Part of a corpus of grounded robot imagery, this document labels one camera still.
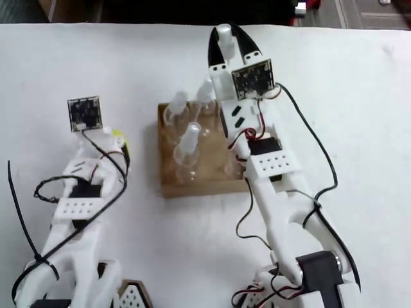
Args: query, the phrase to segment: circuit board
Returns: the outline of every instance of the circuit board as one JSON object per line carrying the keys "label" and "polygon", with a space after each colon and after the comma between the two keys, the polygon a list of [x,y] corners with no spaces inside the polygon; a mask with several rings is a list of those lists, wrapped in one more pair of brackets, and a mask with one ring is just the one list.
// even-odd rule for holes
{"label": "circuit board", "polygon": [[231,73],[239,101],[258,98],[274,89],[271,60],[265,60]]}
{"label": "circuit board", "polygon": [[72,132],[103,128],[98,96],[67,101]]}

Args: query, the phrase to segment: wooden board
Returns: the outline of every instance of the wooden board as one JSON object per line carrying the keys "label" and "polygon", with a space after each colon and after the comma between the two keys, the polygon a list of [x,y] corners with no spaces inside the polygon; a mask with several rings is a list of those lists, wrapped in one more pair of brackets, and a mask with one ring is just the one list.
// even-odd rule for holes
{"label": "wooden board", "polygon": [[191,183],[179,183],[175,176],[174,146],[166,140],[166,128],[162,119],[166,107],[167,104],[160,104],[157,114],[163,196],[174,198],[248,191],[242,177],[243,168],[235,161],[234,153],[227,149],[218,111],[213,115],[201,115],[198,118],[202,128],[208,128],[210,133],[206,137],[201,135],[199,138],[200,158],[196,178]]}

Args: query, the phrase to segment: robotic arm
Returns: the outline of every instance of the robotic arm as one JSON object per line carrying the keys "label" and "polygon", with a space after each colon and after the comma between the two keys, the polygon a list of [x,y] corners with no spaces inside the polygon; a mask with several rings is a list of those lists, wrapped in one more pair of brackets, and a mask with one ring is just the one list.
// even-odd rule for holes
{"label": "robotic arm", "polygon": [[[284,86],[274,83],[271,60],[235,24],[222,24],[212,30],[208,52],[209,74],[225,137],[229,149],[246,168],[246,181],[267,226],[274,265],[256,273],[254,285],[236,294],[239,300],[233,302],[234,306],[248,307],[252,303],[248,298],[252,300],[263,290],[268,300],[255,307],[269,301],[282,308],[361,307],[359,279],[357,285],[342,278],[355,268],[352,257],[328,223],[325,211],[320,211],[318,201],[311,197],[279,109],[272,101],[283,90],[295,103]],[[313,201],[317,215],[311,213]],[[323,250],[296,255],[288,238],[290,223],[303,225]]]}
{"label": "robotic arm", "polygon": [[[151,307],[144,285],[123,281],[120,263],[100,255],[105,225],[100,214],[127,186],[125,139],[102,127],[98,98],[69,101],[69,113],[80,146],[63,175],[43,181],[35,191],[36,197],[57,207],[42,257],[17,279],[13,300],[17,308]],[[64,181],[62,197],[41,196],[41,186],[58,179]]]}

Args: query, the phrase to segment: white surface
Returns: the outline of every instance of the white surface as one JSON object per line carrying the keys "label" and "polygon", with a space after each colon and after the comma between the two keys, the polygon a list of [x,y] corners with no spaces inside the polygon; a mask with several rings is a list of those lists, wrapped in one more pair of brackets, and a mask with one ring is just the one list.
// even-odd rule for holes
{"label": "white surface", "polygon": [[[54,205],[35,186],[72,157],[67,99],[100,96],[103,123],[130,140],[130,187],[109,211],[106,258],[142,280],[156,307],[229,307],[234,290],[270,263],[258,241],[235,236],[248,194],[164,200],[159,196],[157,104],[184,88],[194,98],[207,74],[210,27],[0,26],[0,300],[32,258],[12,203],[6,160],[22,212],[41,249]],[[330,152],[339,188],[322,202],[353,253],[364,307],[411,302],[411,34],[246,27]],[[324,157],[284,94],[293,150],[315,191],[331,183]],[[56,185],[45,193],[61,190]],[[257,207],[242,228],[264,235]],[[301,243],[295,241],[301,253]]]}

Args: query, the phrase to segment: black cable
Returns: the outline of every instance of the black cable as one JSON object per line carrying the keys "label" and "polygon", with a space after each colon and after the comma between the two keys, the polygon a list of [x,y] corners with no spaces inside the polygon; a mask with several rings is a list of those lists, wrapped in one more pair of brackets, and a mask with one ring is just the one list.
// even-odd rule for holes
{"label": "black cable", "polygon": [[262,239],[260,236],[258,236],[258,235],[239,235],[239,233],[238,233],[238,229],[239,229],[241,223],[244,221],[245,218],[247,218],[247,216],[251,213],[252,208],[254,207],[254,198],[253,198],[253,196],[252,196],[252,190],[251,190],[251,185],[250,185],[249,179],[248,179],[248,178],[244,178],[244,179],[245,179],[245,182],[247,183],[247,185],[248,185],[248,187],[249,187],[251,203],[250,203],[250,208],[249,208],[249,210],[243,215],[243,217],[241,217],[241,219],[240,219],[240,220],[238,221],[238,223],[237,223],[237,226],[236,226],[236,234],[237,234],[237,236],[238,236],[240,239],[259,239],[261,242],[264,243],[264,245],[265,245],[269,250],[271,250],[270,245],[267,244],[267,242],[264,241],[264,239]]}
{"label": "black cable", "polygon": [[42,201],[45,201],[45,202],[58,203],[58,201],[59,201],[60,199],[58,199],[58,198],[56,198],[56,197],[51,197],[51,198],[44,197],[44,196],[42,196],[42,195],[40,194],[40,189],[41,189],[45,184],[47,184],[47,183],[54,182],[54,181],[57,181],[57,180],[62,180],[62,179],[65,179],[65,178],[74,178],[74,179],[78,180],[78,183],[79,183],[79,184],[80,184],[81,182],[82,182],[83,184],[88,184],[88,183],[89,183],[86,179],[84,179],[84,178],[82,178],[82,177],[80,177],[80,176],[76,176],[76,175],[53,176],[52,178],[48,178],[47,180],[43,180],[43,181],[40,182],[40,184],[38,184],[38,186],[37,186],[36,189],[34,190],[34,195],[33,195],[33,197],[34,197],[34,198],[38,198],[38,199],[40,199],[40,200],[42,200]]}
{"label": "black cable", "polygon": [[[327,188],[322,189],[321,191],[319,191],[314,199],[318,201],[318,199],[326,192],[331,191],[333,189],[335,189],[338,186],[338,178],[337,178],[337,172],[335,171],[333,162],[331,161],[331,158],[328,155],[328,152],[326,151],[325,147],[322,145],[321,140],[318,138],[317,134],[313,131],[313,129],[311,128],[311,126],[308,124],[306,118],[304,117],[304,115],[302,114],[302,112],[300,111],[300,108],[298,107],[297,102],[295,101],[295,99],[293,98],[293,96],[291,95],[290,91],[288,91],[288,89],[280,84],[280,83],[276,83],[276,85],[278,85],[280,88],[282,88],[284,90],[284,92],[286,92],[287,96],[290,98],[291,102],[293,103],[293,106],[295,108],[295,110],[297,111],[298,115],[300,116],[300,118],[302,119],[303,123],[305,124],[305,126],[307,127],[307,129],[310,131],[310,133],[312,134],[312,136],[314,137],[314,139],[316,140],[317,144],[320,146],[321,151],[323,152],[324,156],[327,159],[327,162],[329,164],[329,167],[331,169],[331,172],[333,174],[333,180],[334,180],[334,184],[332,186],[329,186]],[[335,230],[333,229],[333,227],[328,223],[327,219],[324,217],[324,215],[322,215],[321,213],[321,206],[318,205],[317,203],[313,202],[313,210],[306,216],[306,218],[303,221],[302,227],[304,228],[305,225],[308,222],[308,219],[314,214],[316,213],[317,216],[319,217],[319,219],[321,220],[321,222],[324,224],[324,226],[329,230],[329,232],[331,233],[331,235],[335,238],[335,241],[340,245],[342,251],[344,252],[345,256],[347,257],[351,269],[353,270],[353,274],[354,274],[354,278],[355,278],[355,282],[357,283],[360,291],[361,291],[361,280],[360,280],[360,274],[358,273],[358,269],[356,267],[355,261],[353,256],[351,255],[350,251],[348,250],[347,246],[344,244],[343,240],[340,238],[340,236],[335,232]]]}
{"label": "black cable", "polygon": [[[43,258],[48,259],[50,258],[54,253],[59,251],[61,247],[63,247],[65,244],[67,244],[70,240],[72,240],[74,237],[76,237],[78,234],[80,234],[85,228],[87,228],[94,220],[96,220],[101,214],[103,214],[115,201],[117,201],[118,198],[125,192],[127,188],[127,177],[124,171],[121,169],[121,167],[117,164],[117,162],[110,157],[103,149],[101,149],[94,141],[92,141],[88,136],[86,136],[85,132],[82,131],[82,135],[98,150],[102,155],[108,158],[109,161],[113,163],[113,165],[117,168],[117,170],[120,172],[121,176],[123,177],[123,187],[121,188],[120,192],[118,192],[113,199],[111,199],[107,204],[102,207],[95,215],[87,220],[87,222],[82,225],[80,228],[76,229],[71,235],[67,236],[63,241],[61,241],[59,244],[57,244],[52,250],[50,250],[48,253],[46,253]],[[29,274],[31,273],[34,269],[36,269],[41,262],[37,261],[36,263],[32,264],[28,268],[26,268],[20,276],[17,277],[16,281],[14,282],[13,288],[12,288],[12,300],[15,303],[15,296],[17,294],[17,288],[19,287],[19,284],[22,282],[22,280]]]}
{"label": "black cable", "polygon": [[20,204],[19,204],[19,201],[17,199],[17,195],[15,193],[13,178],[12,178],[12,169],[10,167],[10,161],[9,160],[7,161],[7,172],[8,172],[8,185],[10,186],[10,190],[12,192],[15,209],[17,211],[17,215],[19,217],[20,225],[21,225],[21,228],[23,229],[24,235],[26,236],[27,242],[30,245],[31,250],[33,250],[34,259],[37,262],[47,264],[53,270],[54,274],[56,275],[57,280],[59,280],[60,275],[58,274],[58,271],[57,271],[56,267],[54,265],[52,265],[47,259],[45,259],[41,256],[41,254],[37,251],[36,247],[34,246],[34,243],[31,240],[31,237],[28,233],[28,230],[26,228],[26,223],[24,222],[23,215],[21,214]]}

